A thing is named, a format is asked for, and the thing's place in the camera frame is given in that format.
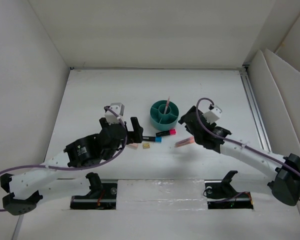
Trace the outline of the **pink white mini stapler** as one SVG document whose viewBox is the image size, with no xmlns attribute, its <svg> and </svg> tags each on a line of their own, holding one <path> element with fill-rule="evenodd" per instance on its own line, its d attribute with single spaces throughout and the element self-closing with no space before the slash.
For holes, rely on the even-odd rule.
<svg viewBox="0 0 300 240">
<path fill-rule="evenodd" d="M 131 143 L 131 144 L 128 145 L 128 147 L 136 150 L 139 147 L 139 144 L 138 143 Z"/>
</svg>

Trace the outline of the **brown translucent pen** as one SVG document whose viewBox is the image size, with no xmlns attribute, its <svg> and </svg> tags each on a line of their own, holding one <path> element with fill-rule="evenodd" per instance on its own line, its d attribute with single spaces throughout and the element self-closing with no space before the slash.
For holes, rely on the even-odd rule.
<svg viewBox="0 0 300 240">
<path fill-rule="evenodd" d="M 192 140 L 188 140 L 188 141 L 184 141 L 184 142 L 181 142 L 181 143 L 178 143 L 178 144 L 175 144 L 175 148 L 179 148 L 179 147 L 183 147 L 183 146 L 186 146 L 186 145 L 190 145 L 190 144 L 193 144 L 195 142 L 194 139 Z"/>
</svg>

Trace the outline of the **purple translucent pen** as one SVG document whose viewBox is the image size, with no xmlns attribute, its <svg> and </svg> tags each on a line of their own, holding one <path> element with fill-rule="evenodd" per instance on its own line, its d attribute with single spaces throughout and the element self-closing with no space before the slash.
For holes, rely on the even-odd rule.
<svg viewBox="0 0 300 240">
<path fill-rule="evenodd" d="M 195 139 L 193 136 L 189 137 L 189 138 L 186 138 L 186 139 L 183 139 L 181 141 L 178 141 L 175 143 L 174 147 L 175 148 L 178 148 L 178 147 L 182 147 L 182 146 L 185 146 L 185 145 L 189 145 L 189 144 L 192 144 L 195 142 Z"/>
</svg>

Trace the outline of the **yellow eraser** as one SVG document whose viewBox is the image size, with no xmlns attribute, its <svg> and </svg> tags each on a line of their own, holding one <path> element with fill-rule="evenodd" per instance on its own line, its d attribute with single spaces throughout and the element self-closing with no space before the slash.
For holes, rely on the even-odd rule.
<svg viewBox="0 0 300 240">
<path fill-rule="evenodd" d="M 143 149 L 149 149 L 150 148 L 150 144 L 149 143 L 143 143 L 142 147 L 143 147 Z"/>
</svg>

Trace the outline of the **white foam boards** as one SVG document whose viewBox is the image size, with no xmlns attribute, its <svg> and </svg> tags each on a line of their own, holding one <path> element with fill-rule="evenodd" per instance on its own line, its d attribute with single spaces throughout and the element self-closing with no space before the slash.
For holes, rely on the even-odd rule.
<svg viewBox="0 0 300 240">
<path fill-rule="evenodd" d="M 300 157 L 300 72 L 268 49 L 247 72 L 272 150 Z"/>
</svg>

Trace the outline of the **aluminium rail right side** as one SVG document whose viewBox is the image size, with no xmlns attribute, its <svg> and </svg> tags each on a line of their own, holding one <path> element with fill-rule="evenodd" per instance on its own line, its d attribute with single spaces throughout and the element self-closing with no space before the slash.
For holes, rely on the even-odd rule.
<svg viewBox="0 0 300 240">
<path fill-rule="evenodd" d="M 271 144 L 270 144 L 267 132 L 266 132 L 265 125 L 263 123 L 261 112 L 259 110 L 257 100 L 255 98 L 249 76 L 248 76 L 248 68 L 249 68 L 249 65 L 244 64 L 239 69 L 240 78 L 242 81 L 242 85 L 243 85 L 243 88 L 245 91 L 245 95 L 247 98 L 247 102 L 248 102 L 250 111 L 252 113 L 252 118 L 253 118 L 254 125 L 256 128 L 259 144 L 263 150 L 271 152 L 272 147 L 271 147 Z"/>
</svg>

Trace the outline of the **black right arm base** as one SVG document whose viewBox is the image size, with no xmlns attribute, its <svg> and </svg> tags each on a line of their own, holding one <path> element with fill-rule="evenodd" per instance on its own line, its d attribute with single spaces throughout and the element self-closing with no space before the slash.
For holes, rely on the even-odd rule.
<svg viewBox="0 0 300 240">
<path fill-rule="evenodd" d="M 237 173 L 237 170 L 231 170 L 223 179 L 204 181 L 205 189 L 202 195 L 207 198 L 209 210 L 254 209 L 251 193 L 236 191 L 231 185 Z"/>
</svg>

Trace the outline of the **blue capped black highlighter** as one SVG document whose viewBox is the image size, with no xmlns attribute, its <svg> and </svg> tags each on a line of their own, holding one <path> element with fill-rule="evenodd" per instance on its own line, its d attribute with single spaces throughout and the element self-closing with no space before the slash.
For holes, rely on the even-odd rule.
<svg viewBox="0 0 300 240">
<path fill-rule="evenodd" d="M 153 142 L 153 143 L 161 143 L 162 142 L 162 138 L 156 137 L 156 136 L 143 136 L 142 140 L 146 141 L 146 142 Z"/>
</svg>

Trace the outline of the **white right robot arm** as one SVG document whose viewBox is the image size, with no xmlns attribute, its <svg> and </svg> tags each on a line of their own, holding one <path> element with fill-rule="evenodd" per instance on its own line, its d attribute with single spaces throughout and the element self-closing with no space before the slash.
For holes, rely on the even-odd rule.
<svg viewBox="0 0 300 240">
<path fill-rule="evenodd" d="M 216 124 L 222 111 L 211 105 L 203 113 L 192 106 L 178 121 L 194 137 L 194 141 L 207 150 L 237 159 L 264 175 L 270 181 L 267 186 L 281 203 L 295 206 L 300 201 L 300 157 L 275 154 L 254 149 L 248 141 L 235 139 L 232 133 Z"/>
</svg>

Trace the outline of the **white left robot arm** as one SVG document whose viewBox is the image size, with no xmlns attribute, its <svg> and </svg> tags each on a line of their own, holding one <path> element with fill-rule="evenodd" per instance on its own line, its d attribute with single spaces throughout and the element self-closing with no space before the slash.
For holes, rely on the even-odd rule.
<svg viewBox="0 0 300 240">
<path fill-rule="evenodd" d="M 95 172 L 83 177 L 64 179 L 70 171 L 83 171 L 103 165 L 123 152 L 126 145 L 141 143 L 144 129 L 137 117 L 131 117 L 133 130 L 126 122 L 109 124 L 102 117 L 101 131 L 75 140 L 50 160 L 32 166 L 18 175 L 0 176 L 0 186 L 7 192 L 2 198 L 3 209 L 13 216 L 33 211 L 38 205 L 67 196 L 100 199 L 105 194 L 102 181 Z"/>
</svg>

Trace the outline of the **pink capped black highlighter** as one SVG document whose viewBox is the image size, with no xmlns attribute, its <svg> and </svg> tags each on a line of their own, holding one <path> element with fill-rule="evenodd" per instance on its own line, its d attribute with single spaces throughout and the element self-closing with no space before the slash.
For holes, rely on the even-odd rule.
<svg viewBox="0 0 300 240">
<path fill-rule="evenodd" d="M 177 133 L 175 129 L 165 130 L 157 132 L 155 135 L 156 137 L 165 137 L 165 136 L 173 136 Z"/>
</svg>

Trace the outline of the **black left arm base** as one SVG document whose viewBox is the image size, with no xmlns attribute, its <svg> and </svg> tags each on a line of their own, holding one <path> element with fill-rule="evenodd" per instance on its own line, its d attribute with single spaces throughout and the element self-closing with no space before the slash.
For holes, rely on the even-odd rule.
<svg viewBox="0 0 300 240">
<path fill-rule="evenodd" d="M 89 192 L 71 197 L 72 210 L 115 210 L 117 205 L 118 181 L 102 182 L 97 173 L 88 173 Z"/>
</svg>

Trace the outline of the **teal round divided organizer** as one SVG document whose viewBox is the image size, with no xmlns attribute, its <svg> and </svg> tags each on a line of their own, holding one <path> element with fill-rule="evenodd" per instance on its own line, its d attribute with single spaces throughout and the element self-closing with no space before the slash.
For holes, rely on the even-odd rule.
<svg viewBox="0 0 300 240">
<path fill-rule="evenodd" d="M 159 131 L 168 131 L 173 129 L 179 119 L 179 109 L 172 101 L 159 100 L 150 108 L 150 123 Z"/>
</svg>

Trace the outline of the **red translucent pen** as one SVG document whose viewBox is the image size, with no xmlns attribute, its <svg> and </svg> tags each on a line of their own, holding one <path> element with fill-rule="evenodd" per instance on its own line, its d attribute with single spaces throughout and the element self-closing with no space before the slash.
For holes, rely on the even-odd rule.
<svg viewBox="0 0 300 240">
<path fill-rule="evenodd" d="M 170 96 L 167 98 L 167 101 L 165 104 L 165 108 L 164 108 L 164 112 L 163 112 L 164 115 L 168 114 L 169 104 L 170 104 Z"/>
</svg>

